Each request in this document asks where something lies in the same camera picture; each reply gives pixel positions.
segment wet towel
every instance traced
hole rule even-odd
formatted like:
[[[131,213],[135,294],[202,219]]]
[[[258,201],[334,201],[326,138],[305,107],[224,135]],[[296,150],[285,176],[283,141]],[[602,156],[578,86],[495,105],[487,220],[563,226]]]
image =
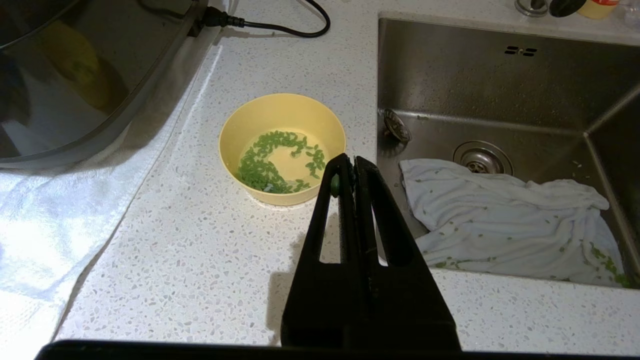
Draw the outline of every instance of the wet towel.
[[[407,200],[430,233],[429,266],[621,286],[621,257],[598,192],[573,180],[525,183],[444,160],[400,162]]]

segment kitchen counter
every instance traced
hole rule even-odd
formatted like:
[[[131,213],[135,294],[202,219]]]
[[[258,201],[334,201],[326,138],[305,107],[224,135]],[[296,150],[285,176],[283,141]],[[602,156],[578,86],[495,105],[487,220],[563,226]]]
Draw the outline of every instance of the kitchen counter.
[[[319,2],[332,20],[321,38],[223,30],[57,339],[278,342],[314,202],[275,208],[250,198],[223,168],[218,135],[246,101],[291,92],[325,103],[344,124],[348,154],[375,160],[378,17],[640,44],[640,34],[616,14],[601,21],[530,19],[513,0]],[[296,1],[232,3],[247,20],[307,31],[322,26]],[[336,219],[328,222],[325,259],[335,257]],[[638,291],[432,271],[465,350],[640,354]]]

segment sink drain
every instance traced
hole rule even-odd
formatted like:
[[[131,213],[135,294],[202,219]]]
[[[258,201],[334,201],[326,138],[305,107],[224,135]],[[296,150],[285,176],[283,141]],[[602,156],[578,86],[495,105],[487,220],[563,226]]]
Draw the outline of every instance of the sink drain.
[[[513,175],[509,158],[497,146],[483,141],[465,142],[453,153],[453,161],[476,174]]]

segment white cloth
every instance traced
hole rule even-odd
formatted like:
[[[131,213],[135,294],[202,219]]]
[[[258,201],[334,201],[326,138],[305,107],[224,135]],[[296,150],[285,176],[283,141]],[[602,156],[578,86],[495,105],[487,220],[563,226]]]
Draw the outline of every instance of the white cloth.
[[[473,174],[444,160],[400,167],[413,215],[430,230],[416,239],[429,266],[620,286],[620,253],[600,216],[609,203],[594,188]]]
[[[78,276],[164,149],[191,85],[161,85],[128,133],[95,156],[50,170],[0,171],[1,358],[33,359],[50,342]]]

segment stainless steel sink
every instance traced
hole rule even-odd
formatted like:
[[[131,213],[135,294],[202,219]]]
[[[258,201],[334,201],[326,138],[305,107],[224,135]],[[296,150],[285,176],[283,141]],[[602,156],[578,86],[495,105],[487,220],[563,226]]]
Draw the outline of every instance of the stainless steel sink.
[[[640,48],[380,20],[378,166],[414,237],[398,162],[457,161],[605,195],[625,273],[640,284]],[[388,135],[383,110],[413,138]]]

